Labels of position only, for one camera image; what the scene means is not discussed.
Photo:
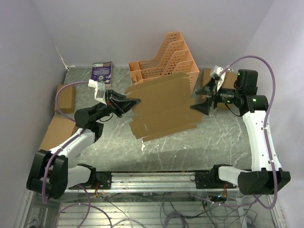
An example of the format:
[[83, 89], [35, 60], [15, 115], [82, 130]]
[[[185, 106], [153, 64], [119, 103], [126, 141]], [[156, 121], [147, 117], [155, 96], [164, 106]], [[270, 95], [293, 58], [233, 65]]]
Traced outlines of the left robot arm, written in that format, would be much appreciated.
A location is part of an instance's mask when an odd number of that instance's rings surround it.
[[50, 150], [39, 150], [29, 172], [26, 187], [40, 193], [42, 201], [59, 199], [66, 189], [78, 184], [87, 189], [97, 184], [96, 169], [87, 164], [70, 168], [69, 163], [102, 136], [104, 124], [99, 122], [112, 114], [118, 118], [140, 103], [112, 89], [104, 92], [98, 104], [79, 109], [74, 114], [78, 130], [60, 145]]

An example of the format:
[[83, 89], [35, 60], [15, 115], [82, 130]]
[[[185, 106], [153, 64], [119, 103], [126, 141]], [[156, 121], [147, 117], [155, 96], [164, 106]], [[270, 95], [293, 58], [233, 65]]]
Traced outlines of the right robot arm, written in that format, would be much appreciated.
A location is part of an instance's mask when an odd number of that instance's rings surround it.
[[257, 95], [257, 71], [239, 70], [232, 89], [222, 87], [225, 78], [223, 68], [215, 66], [210, 76], [209, 82], [196, 91], [198, 95], [205, 95], [205, 100], [191, 105], [191, 109], [208, 115], [210, 108], [216, 108], [219, 103], [237, 107], [239, 117], [245, 123], [252, 157], [249, 171], [231, 165], [214, 165], [210, 171], [210, 184], [220, 188], [228, 182], [237, 186], [244, 195], [275, 194], [291, 180], [291, 175], [282, 170], [274, 150], [266, 119], [270, 107], [264, 95]]

